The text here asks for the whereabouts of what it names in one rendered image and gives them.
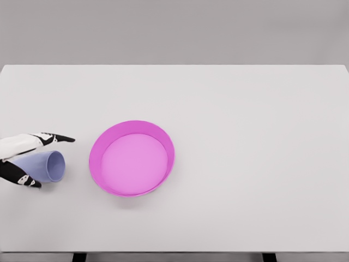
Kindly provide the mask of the lavender blue cup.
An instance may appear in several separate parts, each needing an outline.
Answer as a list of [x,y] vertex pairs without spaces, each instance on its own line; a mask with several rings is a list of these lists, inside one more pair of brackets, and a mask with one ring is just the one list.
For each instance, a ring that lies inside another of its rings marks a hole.
[[65,159],[58,151],[31,154],[10,162],[43,183],[59,182],[65,174]]

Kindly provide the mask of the pink round plate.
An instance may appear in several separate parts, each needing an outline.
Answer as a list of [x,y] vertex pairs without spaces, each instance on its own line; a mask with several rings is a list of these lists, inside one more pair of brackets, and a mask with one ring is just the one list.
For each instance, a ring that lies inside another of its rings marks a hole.
[[170,136],[147,121],[125,121],[105,130],[89,154],[95,183],[118,197],[138,197],[156,190],[175,164]]

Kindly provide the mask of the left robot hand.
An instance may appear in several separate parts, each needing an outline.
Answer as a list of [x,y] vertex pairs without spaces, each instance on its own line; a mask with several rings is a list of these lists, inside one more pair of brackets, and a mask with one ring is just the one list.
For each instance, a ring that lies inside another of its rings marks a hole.
[[74,138],[53,133],[19,134],[0,139],[0,178],[13,184],[41,188],[42,185],[17,165],[9,162],[12,157],[36,150],[54,142],[75,142]]

